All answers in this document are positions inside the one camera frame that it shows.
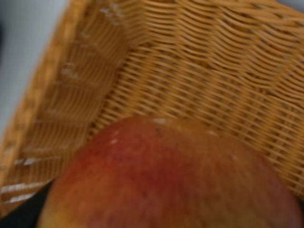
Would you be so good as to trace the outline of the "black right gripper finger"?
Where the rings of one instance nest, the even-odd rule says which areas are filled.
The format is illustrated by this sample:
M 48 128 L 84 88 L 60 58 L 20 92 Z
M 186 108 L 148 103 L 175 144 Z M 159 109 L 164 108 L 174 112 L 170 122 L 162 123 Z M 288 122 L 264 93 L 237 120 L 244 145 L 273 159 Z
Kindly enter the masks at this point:
M 53 180 L 32 197 L 0 219 L 1 228 L 35 228 Z

